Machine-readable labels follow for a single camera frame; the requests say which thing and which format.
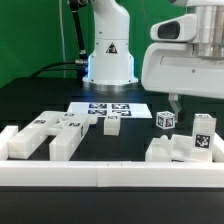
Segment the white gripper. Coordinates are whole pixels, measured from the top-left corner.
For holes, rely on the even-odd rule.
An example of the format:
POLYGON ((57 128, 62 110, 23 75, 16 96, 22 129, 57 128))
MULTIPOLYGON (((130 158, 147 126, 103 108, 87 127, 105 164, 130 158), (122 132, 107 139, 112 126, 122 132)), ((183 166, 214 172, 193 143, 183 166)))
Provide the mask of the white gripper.
POLYGON ((154 43, 145 52, 141 83, 147 91, 170 93, 178 121, 178 94, 224 99, 224 60, 195 57, 191 44, 154 43))

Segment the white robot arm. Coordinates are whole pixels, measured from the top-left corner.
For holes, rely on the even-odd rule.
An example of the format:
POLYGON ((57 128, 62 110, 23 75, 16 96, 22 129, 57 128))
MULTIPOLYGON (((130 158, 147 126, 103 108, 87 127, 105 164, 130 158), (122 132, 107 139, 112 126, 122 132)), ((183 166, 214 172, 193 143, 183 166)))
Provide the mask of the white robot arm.
POLYGON ((168 0, 186 13, 151 27, 154 41, 134 77, 129 53, 128 12, 115 0, 90 0, 95 20, 94 50, 84 86, 116 91, 141 83, 169 95, 178 112, 180 95, 224 99, 224 0, 168 0))

